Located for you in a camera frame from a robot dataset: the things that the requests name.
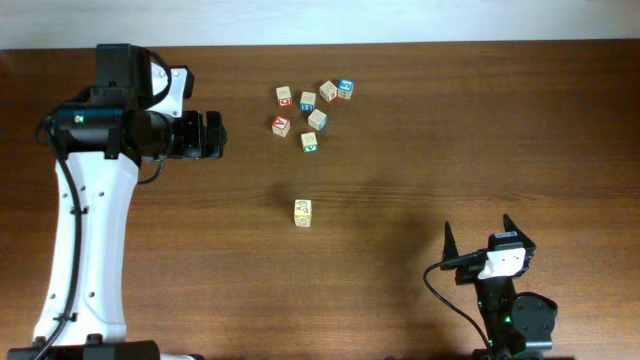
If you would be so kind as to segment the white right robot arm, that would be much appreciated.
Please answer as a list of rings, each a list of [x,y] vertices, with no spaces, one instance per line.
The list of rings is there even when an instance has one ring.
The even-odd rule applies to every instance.
[[[455,272],[458,286],[472,285],[483,319],[485,347],[474,359],[542,359],[552,349],[558,305],[533,292],[518,293],[514,280],[529,269],[535,243],[508,215],[504,231],[488,237],[487,247],[461,255],[449,224],[439,268]]]

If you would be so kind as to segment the wooden block number 2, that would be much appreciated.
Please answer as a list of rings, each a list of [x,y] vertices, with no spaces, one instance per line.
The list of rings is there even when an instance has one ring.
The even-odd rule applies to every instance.
[[[312,202],[296,199],[294,203],[294,223],[298,227],[310,227],[312,222]]]

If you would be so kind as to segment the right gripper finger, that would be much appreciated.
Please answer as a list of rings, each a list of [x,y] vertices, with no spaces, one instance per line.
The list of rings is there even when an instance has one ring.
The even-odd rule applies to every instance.
[[[503,215],[504,238],[519,238],[528,240],[529,237],[514,223],[508,214]]]
[[[444,246],[439,268],[442,271],[470,271],[471,269],[483,266],[485,261],[486,252],[484,250],[466,255],[459,254],[451,225],[446,221],[444,224]]]

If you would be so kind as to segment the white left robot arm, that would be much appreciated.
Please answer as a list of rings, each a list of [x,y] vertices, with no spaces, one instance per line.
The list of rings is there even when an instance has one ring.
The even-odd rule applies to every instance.
[[[195,78],[131,44],[96,49],[96,82],[54,108],[37,139],[52,151],[59,206],[47,297],[32,343],[16,360],[162,360],[129,341],[122,300],[126,224],[144,162],[219,159],[221,115],[183,107]]]

